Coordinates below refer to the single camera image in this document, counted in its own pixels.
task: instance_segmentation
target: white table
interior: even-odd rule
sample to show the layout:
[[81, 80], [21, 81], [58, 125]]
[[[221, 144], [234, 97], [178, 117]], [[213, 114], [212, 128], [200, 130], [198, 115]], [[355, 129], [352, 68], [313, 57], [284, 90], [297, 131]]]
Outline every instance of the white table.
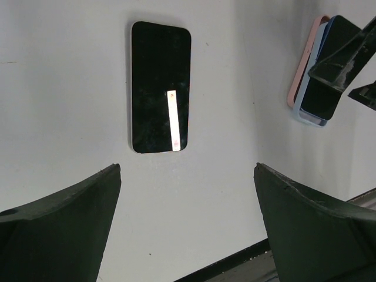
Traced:
[[[257, 161], [341, 199], [375, 187], [374, 111], [344, 95], [317, 129], [286, 105], [313, 19], [342, 14], [363, 27], [375, 11], [373, 0], [0, 0], [0, 209], [120, 163], [98, 280], [172, 282], [266, 238]], [[129, 146], [126, 35], [136, 20], [192, 34], [180, 153]], [[352, 87], [375, 69], [372, 60]]]

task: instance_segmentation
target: phone case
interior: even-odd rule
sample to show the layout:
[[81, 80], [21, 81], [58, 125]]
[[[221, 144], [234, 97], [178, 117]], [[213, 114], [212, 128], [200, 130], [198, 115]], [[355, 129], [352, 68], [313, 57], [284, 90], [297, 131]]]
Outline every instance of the phone case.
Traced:
[[[327, 59], [333, 53], [342, 48], [354, 36], [357, 36], [359, 31], [359, 27], [345, 19], [343, 16], [334, 16], [325, 28], [325, 33], [327, 35], [323, 36], [323, 40], [321, 41], [322, 49], [313, 68], [315, 68], [319, 61]], [[300, 110], [322, 120], [329, 121], [334, 115], [341, 96], [341, 92], [338, 89], [334, 89], [314, 78], [311, 78], [307, 90], [304, 92], [304, 98], [300, 105]]]
[[319, 54], [318, 52], [319, 52], [320, 46], [321, 46], [321, 42], [324, 38], [325, 27], [327, 26], [327, 24], [328, 23], [321, 24], [320, 27], [317, 30], [316, 37], [315, 37], [314, 44], [313, 44], [313, 48], [312, 48], [312, 52], [311, 52], [311, 56], [308, 60], [307, 67], [306, 67], [304, 74], [302, 76], [302, 80], [301, 80], [301, 83], [299, 85], [297, 96], [296, 96], [296, 99], [295, 99], [295, 102], [294, 102], [294, 107], [293, 107], [293, 116], [294, 116], [295, 119], [297, 119], [300, 122], [303, 122], [303, 123], [306, 123], [306, 124], [309, 124], [309, 125], [319, 126], [319, 127], [325, 126], [327, 121], [322, 120], [322, 119], [320, 119], [316, 116], [313, 116], [310, 113], [301, 112], [300, 106], [301, 106], [301, 103], [304, 99], [304, 95], [306, 93], [307, 86], [308, 86], [308, 83], [310, 81], [310, 77], [308, 76], [308, 70], [311, 69], [316, 63], [316, 60], [317, 60], [317, 57], [318, 57], [318, 54]]
[[316, 18], [316, 20], [313, 22], [311, 32], [309, 34], [307, 44], [305, 46], [304, 53], [301, 57], [301, 61], [299, 63], [298, 69], [296, 71], [295, 78], [294, 78], [294, 80], [291, 84], [290, 91], [287, 95], [287, 104], [289, 105], [290, 108], [294, 107], [295, 97], [296, 97], [297, 92], [299, 90], [300, 82], [303, 78], [304, 71], [307, 67], [308, 60], [309, 60], [311, 52], [312, 52], [312, 47], [313, 47], [313, 43], [315, 41], [317, 30], [318, 30], [318, 28], [320, 27], [321, 24], [328, 22], [329, 20], [330, 20], [329, 16], [323, 15], [323, 16], [319, 16], [318, 18]]

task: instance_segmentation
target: black smartphone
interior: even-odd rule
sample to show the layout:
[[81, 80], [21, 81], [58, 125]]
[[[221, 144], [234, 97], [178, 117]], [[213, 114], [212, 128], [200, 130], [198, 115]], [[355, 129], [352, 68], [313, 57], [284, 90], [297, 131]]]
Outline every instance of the black smartphone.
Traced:
[[[336, 16], [330, 26], [321, 52], [317, 57], [317, 62], [332, 55], [356, 36], [359, 31], [359, 27], [343, 16]], [[330, 88], [315, 79], [310, 79], [301, 103], [301, 109], [318, 118], [330, 120], [337, 108], [341, 95], [342, 92]]]
[[132, 26], [132, 145], [138, 153], [187, 146], [191, 36], [187, 29]]

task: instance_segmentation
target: smartphone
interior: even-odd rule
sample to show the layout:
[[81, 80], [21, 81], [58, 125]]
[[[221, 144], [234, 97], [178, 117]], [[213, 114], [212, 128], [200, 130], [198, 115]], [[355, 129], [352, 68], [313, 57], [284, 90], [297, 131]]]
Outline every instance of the smartphone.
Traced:
[[312, 52], [311, 52], [310, 58], [308, 60], [308, 64], [307, 64], [306, 70], [304, 72], [302, 81], [300, 83], [298, 94], [296, 96], [296, 99], [295, 99], [295, 102], [294, 102], [294, 107], [293, 107], [293, 116], [297, 120], [304, 122], [304, 123], [308, 123], [310, 125], [315, 125], [315, 126], [324, 126], [326, 124], [326, 120], [323, 121], [321, 119], [318, 119], [315, 116], [311, 116], [310, 114], [301, 113], [300, 106], [301, 106], [301, 103], [304, 99], [304, 95], [307, 91], [308, 84], [309, 84], [309, 81], [310, 81], [310, 77], [308, 76], [308, 70], [310, 68], [312, 68], [314, 66], [314, 64], [316, 63], [316, 60], [317, 60], [317, 57], [318, 57], [318, 52], [319, 52], [320, 46], [321, 46], [321, 41], [323, 40], [323, 37], [324, 37], [325, 27], [327, 25], [328, 25], [327, 22], [322, 23], [317, 30], [316, 37], [315, 37], [315, 40], [314, 40], [314, 44], [313, 44], [313, 47], [312, 47]]
[[325, 27], [325, 31], [324, 31], [324, 36], [323, 36], [323, 40], [321, 41], [320, 43], [320, 50], [318, 51], [318, 54], [321, 53], [321, 51], [323, 50], [323, 46], [324, 46], [324, 43], [326, 42], [327, 38], [328, 38], [328, 34], [329, 34], [329, 31], [333, 25], [333, 22], [335, 21], [335, 18], [337, 16], [334, 16], [332, 17], [329, 21], [328, 21], [328, 24], [327, 26]]
[[[356, 34], [360, 28], [342, 16], [333, 19], [317, 62], [340, 49]], [[315, 79], [310, 79], [301, 102], [301, 110], [322, 120], [330, 120], [340, 101], [341, 92]]]
[[138, 153], [187, 146], [191, 36], [151, 22], [132, 26], [132, 146]]

